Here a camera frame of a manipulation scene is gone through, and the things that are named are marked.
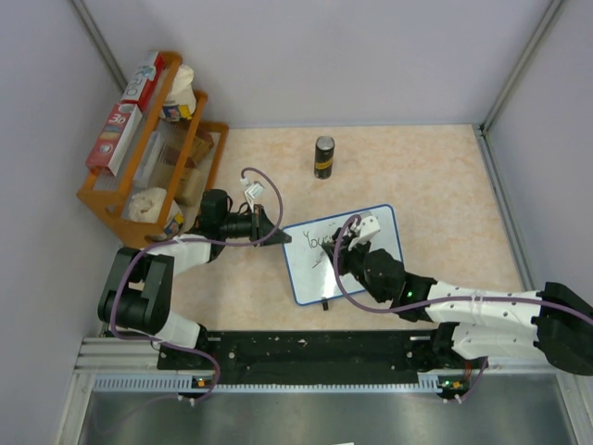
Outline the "black capped whiteboard marker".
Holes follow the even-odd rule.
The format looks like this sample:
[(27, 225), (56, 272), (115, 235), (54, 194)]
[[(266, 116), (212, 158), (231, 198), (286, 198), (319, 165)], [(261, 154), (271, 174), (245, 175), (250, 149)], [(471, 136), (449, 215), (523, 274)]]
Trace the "black capped whiteboard marker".
[(317, 266), (321, 265), (321, 264), (325, 264), (327, 262), (331, 262), (332, 261), (332, 249), (330, 245), (320, 245), (319, 246), (319, 251), (316, 254), (316, 257), (314, 259), (313, 262), (313, 266), (312, 268), (316, 268)]

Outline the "blue framed whiteboard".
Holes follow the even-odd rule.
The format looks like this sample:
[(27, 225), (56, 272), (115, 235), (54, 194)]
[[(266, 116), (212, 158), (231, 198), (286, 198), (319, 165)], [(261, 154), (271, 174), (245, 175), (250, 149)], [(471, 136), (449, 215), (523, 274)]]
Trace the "blue framed whiteboard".
[[(371, 239), (371, 249), (383, 248), (398, 261), (403, 253), (397, 227), (395, 210), (382, 204), (356, 210), (358, 214), (369, 212), (378, 219), (381, 231)], [(292, 236), (290, 244), (283, 245), (287, 271), (295, 302), (300, 306), (322, 303), (343, 296), (329, 262), (312, 268), (319, 246), (324, 239), (342, 227), (355, 211), (338, 213), (319, 219), (287, 225), (283, 231)]]

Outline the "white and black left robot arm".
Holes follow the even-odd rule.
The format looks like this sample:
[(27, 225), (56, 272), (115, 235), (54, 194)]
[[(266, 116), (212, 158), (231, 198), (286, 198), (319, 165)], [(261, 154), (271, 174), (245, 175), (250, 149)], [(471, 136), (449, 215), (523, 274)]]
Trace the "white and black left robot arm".
[(99, 300), (99, 319), (128, 336), (139, 335), (178, 347), (190, 367), (204, 365), (210, 354), (206, 328), (170, 308), (173, 278), (216, 260), (224, 248), (239, 244), (264, 247), (289, 244), (292, 236), (277, 228), (260, 204), (232, 210), (227, 192), (204, 193), (196, 225), (188, 233), (146, 249), (121, 248)]

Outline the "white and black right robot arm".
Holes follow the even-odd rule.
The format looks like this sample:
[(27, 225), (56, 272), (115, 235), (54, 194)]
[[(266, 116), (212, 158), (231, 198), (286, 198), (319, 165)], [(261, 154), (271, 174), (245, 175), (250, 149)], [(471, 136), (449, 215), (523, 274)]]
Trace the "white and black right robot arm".
[(407, 272), (402, 261), (360, 242), (351, 229), (336, 231), (322, 250), (336, 279), (353, 277), (376, 301), (373, 313), (436, 324), (430, 351), (443, 366), (508, 357), (592, 374), (592, 307), (564, 284), (525, 292), (454, 286)]

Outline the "black Schweppes can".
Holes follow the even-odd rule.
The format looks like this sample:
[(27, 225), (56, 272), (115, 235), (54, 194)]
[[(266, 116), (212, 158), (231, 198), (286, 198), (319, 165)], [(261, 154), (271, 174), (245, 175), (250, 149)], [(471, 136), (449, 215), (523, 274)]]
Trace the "black Schweppes can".
[(331, 136), (320, 136), (315, 142), (314, 175), (328, 179), (332, 175), (335, 142)]

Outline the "tan wrapped soap block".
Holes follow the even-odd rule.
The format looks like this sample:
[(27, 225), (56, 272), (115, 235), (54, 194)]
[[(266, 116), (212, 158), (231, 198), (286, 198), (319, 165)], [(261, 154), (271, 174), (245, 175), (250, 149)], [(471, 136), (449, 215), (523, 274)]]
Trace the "tan wrapped soap block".
[(193, 206), (201, 190), (202, 172), (199, 169), (185, 169), (178, 183), (175, 200), (184, 206)]

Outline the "brown wrapped soap block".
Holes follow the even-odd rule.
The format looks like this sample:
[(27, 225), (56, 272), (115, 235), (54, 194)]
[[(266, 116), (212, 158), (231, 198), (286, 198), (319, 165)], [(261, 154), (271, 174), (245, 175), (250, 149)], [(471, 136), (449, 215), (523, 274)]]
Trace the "brown wrapped soap block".
[(200, 163), (214, 147), (214, 140), (210, 132), (198, 128), (194, 136), (190, 155), (195, 163)]

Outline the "orange wooden shelf rack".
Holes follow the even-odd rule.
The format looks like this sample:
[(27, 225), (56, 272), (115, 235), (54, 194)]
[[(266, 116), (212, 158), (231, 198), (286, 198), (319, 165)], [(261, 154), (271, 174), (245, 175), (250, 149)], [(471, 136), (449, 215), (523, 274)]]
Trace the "orange wooden shelf rack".
[[(183, 59), (176, 52), (158, 52), (161, 53), (165, 61), (165, 69), (158, 80), (146, 111), (142, 112), (143, 117), (121, 163), (118, 175), (112, 176), (107, 172), (90, 172), (87, 169), (86, 179), (77, 193), (78, 199), (113, 232), (122, 244), (132, 248), (144, 248), (156, 242), (151, 241), (148, 237), (158, 233), (163, 227), (170, 204), (175, 200), (183, 171), (195, 168), (203, 174), (197, 202), (193, 206), (177, 203), (184, 217), (183, 228), (179, 233), (193, 227), (202, 194), (214, 185), (229, 133), (226, 123), (204, 120), (203, 111), (208, 102), (208, 95), (201, 90), (193, 89), (196, 97), (196, 110), (191, 120), (167, 121), (159, 117), (159, 112), (170, 91), (175, 75), (183, 64)], [(198, 128), (211, 133), (214, 147), (200, 163), (195, 163), (191, 158), (190, 151)], [(145, 152), (148, 139), (154, 131), (180, 132), (179, 147), (177, 150), (168, 149), (165, 159), (159, 162), (154, 169), (148, 187), (136, 186), (133, 183), (133, 176)], [(151, 187), (160, 187), (167, 191), (158, 222), (131, 221), (128, 210), (132, 196)]]

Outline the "white bag lower shelf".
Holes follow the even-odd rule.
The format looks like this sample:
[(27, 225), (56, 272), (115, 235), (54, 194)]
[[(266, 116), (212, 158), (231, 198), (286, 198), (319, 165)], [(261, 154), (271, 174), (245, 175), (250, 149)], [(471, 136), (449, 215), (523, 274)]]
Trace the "white bag lower shelf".
[[(157, 223), (166, 195), (167, 191), (160, 187), (147, 188), (134, 194), (129, 204), (129, 219), (137, 223)], [(182, 210), (173, 200), (163, 227), (148, 238), (156, 242), (171, 239), (180, 232), (183, 224)]]

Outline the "clear plastic sheet pack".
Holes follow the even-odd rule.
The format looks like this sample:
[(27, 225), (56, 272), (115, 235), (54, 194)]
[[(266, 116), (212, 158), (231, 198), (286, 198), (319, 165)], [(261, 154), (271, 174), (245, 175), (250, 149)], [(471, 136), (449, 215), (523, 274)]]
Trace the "clear plastic sheet pack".
[(150, 135), (145, 152), (133, 176), (133, 183), (136, 186), (148, 187), (157, 164), (165, 159), (169, 148), (178, 149), (180, 137), (181, 133), (178, 131), (154, 131)]

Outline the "white bag with cartoon label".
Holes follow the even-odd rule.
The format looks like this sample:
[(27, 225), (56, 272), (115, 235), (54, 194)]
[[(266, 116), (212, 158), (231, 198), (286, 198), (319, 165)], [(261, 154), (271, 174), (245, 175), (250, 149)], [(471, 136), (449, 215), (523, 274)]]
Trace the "white bag with cartoon label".
[(159, 117), (167, 121), (191, 120), (196, 110), (196, 97), (193, 91), (194, 70), (182, 64), (173, 80), (170, 91), (159, 112)]

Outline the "red and white foil box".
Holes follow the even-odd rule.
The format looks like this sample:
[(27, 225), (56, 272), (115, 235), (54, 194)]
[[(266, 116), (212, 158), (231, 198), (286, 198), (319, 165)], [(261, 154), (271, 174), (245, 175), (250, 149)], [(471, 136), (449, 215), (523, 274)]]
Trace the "red and white foil box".
[(116, 103), (85, 161), (87, 169), (117, 176), (142, 117), (136, 104)]

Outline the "red and white wrap box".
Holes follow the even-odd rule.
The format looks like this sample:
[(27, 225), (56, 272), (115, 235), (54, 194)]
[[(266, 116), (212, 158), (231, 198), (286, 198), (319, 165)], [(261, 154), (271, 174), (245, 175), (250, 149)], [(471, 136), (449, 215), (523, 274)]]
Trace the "red and white wrap box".
[(165, 61), (161, 53), (148, 52), (124, 88), (121, 102), (136, 105), (145, 112), (164, 69)]

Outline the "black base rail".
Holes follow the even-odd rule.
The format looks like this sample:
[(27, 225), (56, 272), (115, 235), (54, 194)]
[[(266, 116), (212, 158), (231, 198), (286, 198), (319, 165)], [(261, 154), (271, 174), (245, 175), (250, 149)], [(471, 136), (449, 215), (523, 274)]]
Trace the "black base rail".
[(211, 331), (200, 349), (219, 363), (223, 385), (404, 384), (479, 366), (454, 352), (442, 329)]

